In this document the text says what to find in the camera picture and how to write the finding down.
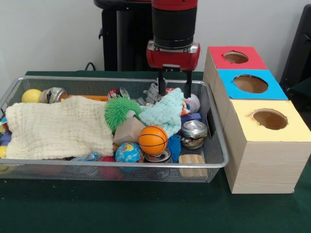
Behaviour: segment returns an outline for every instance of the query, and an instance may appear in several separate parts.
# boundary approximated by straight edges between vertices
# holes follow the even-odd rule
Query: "black cable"
[[[92,62],[89,62],[84,70],[87,70],[90,65],[92,66],[93,70],[96,71],[96,68]]]

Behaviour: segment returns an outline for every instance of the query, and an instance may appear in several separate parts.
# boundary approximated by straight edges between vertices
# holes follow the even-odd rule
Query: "wire mesh basket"
[[[167,81],[168,88],[183,89],[185,84],[185,81]],[[148,90],[153,82],[154,80],[25,76],[15,80],[0,100],[0,118],[5,116],[5,109],[20,102],[23,93],[29,89],[42,91],[57,86],[67,90],[70,95],[105,95],[113,88],[124,87],[132,99],[138,99],[143,90]],[[199,154],[205,164],[0,159],[0,178],[208,183],[219,168],[228,163],[227,148],[209,85],[193,81],[191,92],[200,99],[199,113],[202,122],[209,128],[209,136],[205,138],[201,148],[183,148],[181,154]]]

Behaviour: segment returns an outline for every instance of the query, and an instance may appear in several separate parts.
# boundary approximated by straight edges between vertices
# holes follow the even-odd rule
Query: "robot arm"
[[[165,95],[163,71],[187,74],[185,98],[191,96],[192,71],[200,56],[193,42],[198,0],[152,0],[154,40],[147,46],[149,66],[159,69],[159,93]]]

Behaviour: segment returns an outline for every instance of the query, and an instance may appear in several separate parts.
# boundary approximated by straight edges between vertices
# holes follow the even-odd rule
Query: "green spiky ball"
[[[117,97],[110,99],[105,108],[106,123],[112,132],[124,122],[129,111],[134,111],[136,117],[141,113],[141,107],[135,100],[129,100],[126,97]]]

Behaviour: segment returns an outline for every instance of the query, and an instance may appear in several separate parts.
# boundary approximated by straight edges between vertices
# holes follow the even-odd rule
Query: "wooden box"
[[[231,100],[225,138],[234,194],[292,193],[311,153],[311,132],[288,100]]]
[[[230,99],[288,100],[268,70],[222,69],[214,87],[214,98],[222,127]]]
[[[209,47],[203,80],[214,91],[219,69],[263,69],[267,66],[253,47]]]

